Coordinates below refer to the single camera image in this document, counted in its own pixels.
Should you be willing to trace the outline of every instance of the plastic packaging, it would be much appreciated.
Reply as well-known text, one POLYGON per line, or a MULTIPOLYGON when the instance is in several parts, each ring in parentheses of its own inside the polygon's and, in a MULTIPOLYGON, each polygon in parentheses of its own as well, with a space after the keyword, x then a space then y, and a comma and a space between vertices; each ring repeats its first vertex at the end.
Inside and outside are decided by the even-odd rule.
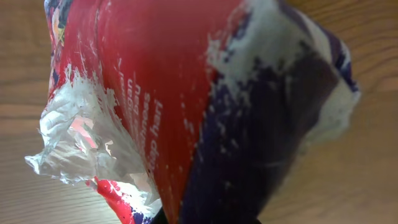
POLYGON ((283 1, 45 8, 45 148, 26 160, 88 181, 123 223, 160 206, 170 223, 251 223, 297 149, 337 137, 359 99, 345 44, 283 1))

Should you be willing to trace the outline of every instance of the wood grain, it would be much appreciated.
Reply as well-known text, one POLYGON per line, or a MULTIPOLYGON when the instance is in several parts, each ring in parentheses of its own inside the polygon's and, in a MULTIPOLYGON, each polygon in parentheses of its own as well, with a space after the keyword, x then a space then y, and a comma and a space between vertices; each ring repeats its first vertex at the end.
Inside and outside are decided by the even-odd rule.
MULTIPOLYGON (((364 91, 349 131, 314 146, 261 214, 269 224, 398 223, 398 1, 290 0, 350 46, 364 91)), ((0 223, 119 223, 102 198, 35 175, 50 40, 43 0, 0 1, 0 223)))

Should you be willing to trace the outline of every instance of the wooden surface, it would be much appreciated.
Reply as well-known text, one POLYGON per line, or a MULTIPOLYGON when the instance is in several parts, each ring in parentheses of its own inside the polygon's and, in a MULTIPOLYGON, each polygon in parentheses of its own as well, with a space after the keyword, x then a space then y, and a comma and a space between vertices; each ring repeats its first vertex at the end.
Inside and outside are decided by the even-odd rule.
MULTIPOLYGON (((344 39, 364 91, 350 130, 313 147, 261 214, 268 224, 398 223, 398 0, 290 0, 344 39)), ((48 88, 43 0, 0 1, 0 223, 119 223, 96 193, 35 175, 24 156, 48 88)))

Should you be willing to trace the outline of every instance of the brown wooden background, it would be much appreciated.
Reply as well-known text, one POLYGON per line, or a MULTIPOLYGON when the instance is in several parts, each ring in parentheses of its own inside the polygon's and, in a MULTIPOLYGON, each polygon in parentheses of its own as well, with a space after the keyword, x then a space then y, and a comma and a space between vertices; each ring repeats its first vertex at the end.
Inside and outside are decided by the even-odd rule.
MULTIPOLYGON (((268 224, 398 224, 398 0, 290 0, 350 46, 364 91, 350 130, 313 147, 268 224)), ((119 223, 100 196, 35 175, 50 43, 43 0, 0 0, 0 223, 119 223)))

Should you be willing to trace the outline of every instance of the wooden table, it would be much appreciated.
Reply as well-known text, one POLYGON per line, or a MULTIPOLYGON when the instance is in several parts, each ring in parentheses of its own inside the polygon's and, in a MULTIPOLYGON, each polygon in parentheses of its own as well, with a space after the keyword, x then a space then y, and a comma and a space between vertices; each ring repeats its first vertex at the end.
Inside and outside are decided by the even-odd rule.
MULTIPOLYGON (((398 1, 291 0, 351 47, 364 91, 350 130, 311 148, 261 214, 267 224, 398 223, 398 1)), ((0 1, 0 223, 119 223, 102 198, 35 175, 24 156, 50 68, 43 0, 0 1)))

